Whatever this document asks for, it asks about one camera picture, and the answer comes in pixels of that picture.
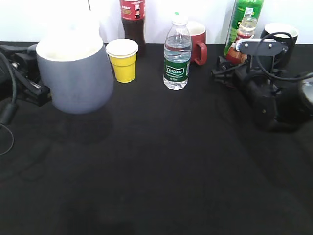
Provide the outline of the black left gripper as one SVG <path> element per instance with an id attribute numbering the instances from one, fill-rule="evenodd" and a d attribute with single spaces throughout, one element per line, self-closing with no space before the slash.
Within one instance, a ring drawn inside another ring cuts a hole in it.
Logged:
<path id="1" fill-rule="evenodd" d="M 36 44 L 30 46 L 1 45 L 0 52 L 6 57 L 15 73 L 17 99 L 41 107 L 51 101 L 51 91 L 41 81 L 36 46 Z"/>

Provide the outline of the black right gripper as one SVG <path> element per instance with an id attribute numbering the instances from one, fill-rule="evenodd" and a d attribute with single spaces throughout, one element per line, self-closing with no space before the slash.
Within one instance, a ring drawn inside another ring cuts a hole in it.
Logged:
<path id="1" fill-rule="evenodd" d="M 232 64 L 217 57 L 211 78 L 224 85 L 233 85 L 250 107 L 255 125 L 268 132 L 293 132 L 313 120 L 313 76 L 296 82 L 270 81 L 261 70 Z"/>

